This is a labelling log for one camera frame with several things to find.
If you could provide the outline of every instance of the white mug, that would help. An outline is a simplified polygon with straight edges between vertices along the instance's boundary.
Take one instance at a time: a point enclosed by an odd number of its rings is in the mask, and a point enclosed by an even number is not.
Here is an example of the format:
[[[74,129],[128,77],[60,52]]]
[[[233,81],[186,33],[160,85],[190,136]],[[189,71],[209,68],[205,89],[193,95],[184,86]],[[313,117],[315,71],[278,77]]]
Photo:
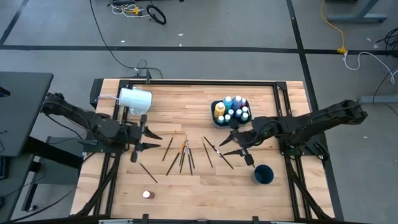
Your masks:
[[[142,115],[149,111],[152,104],[152,93],[144,90],[122,88],[119,106],[127,106],[133,115]]]

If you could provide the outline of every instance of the wooden table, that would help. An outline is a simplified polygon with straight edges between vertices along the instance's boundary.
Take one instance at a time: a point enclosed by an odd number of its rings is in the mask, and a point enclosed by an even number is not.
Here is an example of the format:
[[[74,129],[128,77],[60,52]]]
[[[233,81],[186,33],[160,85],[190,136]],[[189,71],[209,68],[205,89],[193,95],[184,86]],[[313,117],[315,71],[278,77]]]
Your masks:
[[[105,79],[101,95],[117,95],[118,79]],[[214,168],[210,167],[201,136],[206,136],[214,145],[219,145],[230,129],[217,129],[211,120],[210,104],[225,96],[241,95],[251,105],[254,116],[276,116],[272,88],[266,86],[216,86],[216,85],[135,85],[138,89],[151,91],[153,102],[148,115],[148,127],[163,140],[143,138],[144,142],[161,144],[162,147],[148,149],[139,154],[138,162],[159,182],[156,184],[139,163],[130,162],[131,151],[122,155],[119,165],[116,190],[113,200],[112,218],[141,218],[148,213],[151,219],[208,219],[208,220],[293,220],[292,204],[287,182],[284,158],[279,152],[275,138],[264,141],[250,149],[256,164],[267,164],[274,171],[275,179],[269,185],[256,185],[249,176],[253,167],[248,167],[242,157],[228,156],[234,169],[207,145]],[[309,107],[302,82],[287,82],[292,114],[308,113]],[[102,98],[96,112],[112,115],[115,100]],[[138,121],[138,116],[129,114],[128,120]],[[251,129],[251,124],[240,130]],[[177,135],[164,162],[162,157],[173,132]],[[170,167],[185,135],[188,136],[196,169],[190,175],[187,160],[181,174],[178,163],[171,173]],[[222,153],[237,149],[231,142],[220,147]],[[87,160],[81,169],[78,187],[71,213],[79,211],[98,186],[103,154]],[[315,156],[302,157],[303,170],[308,191],[325,211],[333,217],[333,208],[326,184],[323,166]],[[144,199],[142,193],[150,190],[153,199]],[[299,190],[298,204],[303,215],[303,203]]]

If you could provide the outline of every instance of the concrete floor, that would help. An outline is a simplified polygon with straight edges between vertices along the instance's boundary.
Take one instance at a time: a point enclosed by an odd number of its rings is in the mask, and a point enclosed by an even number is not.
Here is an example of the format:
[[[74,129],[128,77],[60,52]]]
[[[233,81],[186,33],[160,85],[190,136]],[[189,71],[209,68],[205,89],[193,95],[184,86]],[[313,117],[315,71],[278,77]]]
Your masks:
[[[0,2],[0,34],[6,29],[22,0]],[[156,1],[167,16],[161,26],[146,18],[128,19],[112,14],[107,0],[93,0],[99,25],[108,45],[192,47],[269,47],[296,49],[297,44],[285,1],[280,0],[203,0]],[[293,0],[305,49],[333,50],[340,46],[340,35],[321,19],[321,0]],[[346,12],[355,5],[329,2],[325,12]],[[381,50],[374,46],[396,28],[398,2],[380,1],[372,12],[386,13],[383,24],[338,25],[345,32],[346,47],[355,50]],[[89,1],[29,0],[7,38],[6,45],[103,46],[90,11]],[[301,80],[304,75],[298,54],[258,52],[115,52],[130,66],[139,59],[162,70],[164,78],[212,78],[247,80]],[[372,95],[386,73],[374,58],[364,56],[362,67],[353,72],[345,68],[340,55],[306,55],[320,108],[343,99]],[[393,57],[379,57],[388,66],[398,65]],[[357,56],[348,56],[357,66]],[[94,78],[130,77],[132,70],[117,64],[107,51],[0,50],[0,69],[18,72],[51,72],[50,91],[62,92],[66,99],[83,108],[88,104]],[[397,87],[387,80],[379,94],[396,94]],[[336,184],[346,221],[394,223],[398,214],[398,151],[395,137],[398,117],[384,105],[364,105],[369,118],[359,126],[339,126],[326,132]],[[58,119],[79,133],[83,130],[65,119]],[[71,137],[74,134],[39,116],[32,136]],[[73,186],[40,185],[34,204],[44,207],[69,192]],[[73,195],[31,220],[65,217]],[[17,205],[13,218],[25,215]]]

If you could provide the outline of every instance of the white cable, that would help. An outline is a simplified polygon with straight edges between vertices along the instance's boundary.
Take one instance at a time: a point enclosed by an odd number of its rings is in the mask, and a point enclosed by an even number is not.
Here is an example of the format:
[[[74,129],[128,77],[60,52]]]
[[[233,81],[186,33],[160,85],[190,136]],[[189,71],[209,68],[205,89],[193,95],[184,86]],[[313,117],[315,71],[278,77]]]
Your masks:
[[[348,69],[350,69],[350,70],[352,70],[352,71],[357,71],[360,67],[361,67],[361,55],[362,54],[368,54],[368,55],[370,55],[370,56],[373,56],[374,58],[376,58],[382,65],[384,65],[385,66],[385,68],[388,70],[388,72],[391,74],[391,79],[390,79],[390,82],[391,82],[391,84],[395,84],[396,83],[396,80],[395,80],[395,78],[394,78],[394,75],[398,72],[398,70],[396,71],[396,72],[394,72],[394,73],[391,73],[392,71],[391,71],[391,69],[384,63],[384,62],[382,62],[378,57],[376,57],[375,55],[373,55],[373,54],[371,54],[371,53],[369,53],[369,52],[361,52],[361,53],[359,53],[359,55],[358,55],[358,68],[351,68],[351,67],[349,67],[348,65],[347,65],[347,60],[346,60],[346,58],[347,58],[347,53],[345,53],[344,54],[344,57],[343,57],[343,61],[344,61],[344,64],[346,65],[346,67],[348,68]]]
[[[98,100],[100,100],[100,98],[112,98],[112,99],[115,99],[115,100],[119,100],[119,98],[117,98],[117,97],[115,97],[115,96],[111,96],[111,95],[100,95],[100,96],[97,97],[97,102],[98,102]]]

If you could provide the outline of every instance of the wire bundle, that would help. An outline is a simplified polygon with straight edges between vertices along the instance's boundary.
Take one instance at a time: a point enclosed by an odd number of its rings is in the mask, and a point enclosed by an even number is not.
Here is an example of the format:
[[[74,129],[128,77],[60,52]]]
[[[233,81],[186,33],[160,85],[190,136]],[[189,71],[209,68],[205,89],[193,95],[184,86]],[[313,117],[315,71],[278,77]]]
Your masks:
[[[134,9],[137,8],[135,4],[126,4],[126,5],[120,5],[120,6],[115,6],[114,4],[111,4],[112,7],[112,13],[115,15],[124,15],[127,18],[138,18],[138,17],[147,17],[149,15],[143,15],[143,16],[137,16],[134,13]],[[138,11],[142,12],[144,11],[144,8],[138,7]]]

